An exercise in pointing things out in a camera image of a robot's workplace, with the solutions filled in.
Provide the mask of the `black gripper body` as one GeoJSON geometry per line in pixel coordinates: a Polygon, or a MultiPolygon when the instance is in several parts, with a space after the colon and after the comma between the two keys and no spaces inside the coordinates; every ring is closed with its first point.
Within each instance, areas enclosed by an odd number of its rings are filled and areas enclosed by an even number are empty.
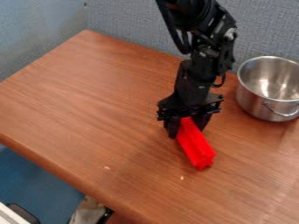
{"type": "Polygon", "coordinates": [[[215,77],[204,79],[203,72],[192,71],[193,68],[189,60],[180,63],[173,91],[157,102],[156,119],[163,123],[172,117],[192,119],[197,113],[213,115],[220,112],[224,96],[211,92],[215,77]]]}

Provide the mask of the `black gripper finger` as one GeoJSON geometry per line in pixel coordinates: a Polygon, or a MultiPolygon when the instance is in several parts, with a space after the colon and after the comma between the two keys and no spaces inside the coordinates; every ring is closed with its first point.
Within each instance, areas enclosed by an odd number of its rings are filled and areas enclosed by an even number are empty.
{"type": "Polygon", "coordinates": [[[176,138],[179,128],[180,128],[180,120],[181,120],[180,117],[172,117],[164,122],[164,128],[167,130],[168,137],[171,139],[176,138]]]}
{"type": "Polygon", "coordinates": [[[205,114],[205,113],[197,113],[196,115],[192,116],[192,120],[199,130],[204,130],[205,126],[208,125],[211,121],[211,117],[212,117],[212,114],[205,114]]]}

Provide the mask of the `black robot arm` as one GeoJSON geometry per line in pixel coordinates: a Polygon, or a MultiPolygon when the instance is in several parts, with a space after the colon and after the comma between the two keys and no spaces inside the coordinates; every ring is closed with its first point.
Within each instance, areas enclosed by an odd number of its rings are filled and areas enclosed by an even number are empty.
{"type": "Polygon", "coordinates": [[[235,63],[236,20],[217,0],[155,0],[172,41],[189,56],[179,65],[172,93],[157,102],[156,119],[175,138],[184,118],[204,129],[220,111],[223,86],[235,63]]]}

